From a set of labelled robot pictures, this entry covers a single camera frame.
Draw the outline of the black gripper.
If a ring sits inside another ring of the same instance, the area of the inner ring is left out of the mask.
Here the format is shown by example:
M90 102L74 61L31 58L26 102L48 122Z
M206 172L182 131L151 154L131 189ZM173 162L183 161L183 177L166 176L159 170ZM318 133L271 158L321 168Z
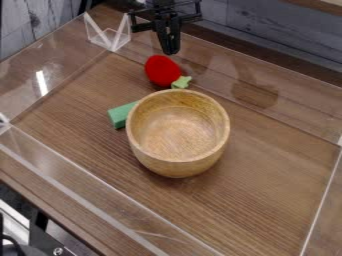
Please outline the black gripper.
M130 10L131 30L134 33L152 30L158 34L162 50L167 55L177 54L181 50L181 28L185 23L202 19L202 0L152 0L152 4L142 10ZM178 8L191 5L194 12L181 15ZM139 23L136 17L147 13L152 19Z

